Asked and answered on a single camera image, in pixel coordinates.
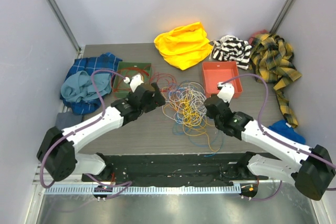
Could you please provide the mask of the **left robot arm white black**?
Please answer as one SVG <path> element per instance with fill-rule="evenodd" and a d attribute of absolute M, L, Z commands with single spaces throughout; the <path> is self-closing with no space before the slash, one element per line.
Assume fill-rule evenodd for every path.
<path fill-rule="evenodd" d="M 60 182 L 70 175 L 85 175 L 101 182 L 110 180 L 113 165 L 101 153 L 81 154 L 80 150 L 100 136 L 119 129 L 148 113 L 165 105 L 157 83 L 142 83 L 128 93 L 124 99 L 115 100 L 104 112 L 60 130 L 50 128 L 37 152 L 42 163 L 54 182 Z"/>

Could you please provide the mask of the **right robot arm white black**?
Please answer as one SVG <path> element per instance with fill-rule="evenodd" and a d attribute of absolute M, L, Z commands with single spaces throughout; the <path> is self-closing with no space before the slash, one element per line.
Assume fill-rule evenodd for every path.
<path fill-rule="evenodd" d="M 216 95 L 207 98 L 204 105 L 217 129 L 274 156 L 264 158 L 248 154 L 237 166 L 239 177 L 275 178 L 294 185 L 300 193 L 315 201 L 321 200 L 328 191 L 335 177 L 335 165 L 325 147 L 310 147 L 283 137 L 243 112 L 232 112 L 229 103 Z"/>

